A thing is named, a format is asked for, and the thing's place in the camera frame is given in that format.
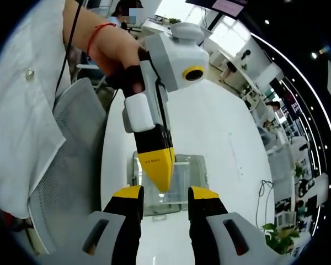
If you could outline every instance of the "person's hand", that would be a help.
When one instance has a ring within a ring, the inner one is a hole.
[[[111,76],[121,67],[140,65],[138,51],[140,44],[127,31],[106,26],[102,28],[91,43],[90,58],[96,62],[106,76]],[[142,91],[141,84],[134,84],[134,92]]]

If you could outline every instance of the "gray office chair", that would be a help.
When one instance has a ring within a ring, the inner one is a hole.
[[[69,226],[101,210],[100,166],[106,113],[89,79],[66,90],[53,110],[66,138],[29,199],[33,225],[47,253],[65,244]]]

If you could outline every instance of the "white shirt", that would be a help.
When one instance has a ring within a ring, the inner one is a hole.
[[[264,113],[264,116],[262,117],[262,121],[265,122],[268,120],[269,122],[272,122],[275,119],[275,111],[273,107],[270,105],[267,105],[266,107],[267,110]]]
[[[117,17],[110,17],[110,18],[108,18],[108,21],[109,21],[110,23],[114,23],[114,24],[116,24],[116,26],[117,26],[118,28],[121,27],[121,22],[118,20]]]
[[[308,143],[308,141],[304,136],[292,137],[291,152],[295,162],[301,163],[305,158],[308,158],[308,149],[304,149],[303,151],[299,150],[306,143]]]
[[[0,208],[29,217],[28,197],[65,138],[52,114],[65,55],[65,0],[42,0],[0,55]],[[57,96],[70,86],[68,66]]]

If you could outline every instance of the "window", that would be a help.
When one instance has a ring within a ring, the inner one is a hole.
[[[230,56],[235,57],[250,39],[250,32],[240,21],[224,17],[210,39]]]
[[[177,18],[182,22],[189,22],[199,25],[205,16],[205,9],[185,0],[162,0],[155,15],[164,18]]]

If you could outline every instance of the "led strip light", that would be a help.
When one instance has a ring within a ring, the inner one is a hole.
[[[320,210],[321,210],[321,207],[319,206],[319,208],[318,208],[318,215],[316,216],[316,223],[315,223],[315,227],[314,227],[314,230],[313,230],[313,232],[312,232],[311,236],[314,236],[314,234],[315,234],[315,231],[316,231],[316,228],[318,227],[318,220],[319,220],[319,216],[320,216]]]
[[[278,49],[276,49],[274,46],[272,46],[271,44],[269,44],[267,41],[265,41],[264,39],[260,38],[259,36],[255,35],[254,33],[251,33],[251,35],[253,37],[255,37],[256,39],[260,40],[261,42],[263,42],[264,44],[266,44],[268,47],[270,47],[271,49],[273,49],[275,52],[277,52],[283,59],[285,59],[292,67],[294,70],[297,71],[297,73],[301,76],[301,78],[306,82],[306,84],[308,85],[308,87],[310,88],[310,90],[313,92],[316,100],[318,101],[324,115],[325,115],[325,118],[326,118],[326,121],[329,125],[329,128],[330,128],[330,132],[331,132],[331,121],[327,115],[327,112],[319,98],[319,96],[317,95],[317,93],[315,92],[314,88],[312,87],[312,85],[309,83],[308,79],[302,74],[302,72],[283,54],[281,53]]]
[[[295,100],[296,103],[298,104],[299,108],[302,110],[302,107],[300,106],[299,102],[297,101],[297,98],[294,96],[294,94],[292,93],[292,91],[289,89],[289,87],[286,85],[286,83],[285,83],[283,80],[282,80],[282,83],[283,83],[283,85],[289,90],[289,92],[292,94],[292,96],[294,97],[294,100]],[[305,116],[305,113],[304,113],[304,112],[302,112],[302,114],[303,114],[303,116],[304,116],[304,119],[305,119],[305,121],[306,121],[308,127],[309,127],[309,131],[311,132],[311,137],[312,137],[312,139],[313,139],[313,143],[314,143],[315,150],[316,150],[316,155],[317,155],[317,158],[318,158],[319,175],[321,175],[320,157],[319,157],[319,153],[318,153],[318,151],[317,151],[317,150],[318,150],[318,146],[317,146],[317,144],[316,144],[316,142],[315,142],[315,137],[314,137],[313,132],[312,132],[312,130],[311,130],[311,127],[310,127],[310,124],[309,124],[309,122],[308,122],[308,119],[307,119],[307,117]],[[308,140],[309,140],[308,134],[307,134],[307,132],[306,132],[306,130],[305,130],[304,124],[303,124],[303,122],[302,122],[302,120],[301,120],[300,117],[299,117],[299,120],[300,120],[300,122],[301,122],[301,124],[302,124],[302,126],[303,126],[303,130],[305,131],[305,134],[306,134],[306,136],[307,136],[307,138],[308,138]],[[315,159],[314,159],[313,152],[311,152],[311,155],[312,155],[312,158],[313,158],[314,169],[315,169],[316,164],[315,164]]]

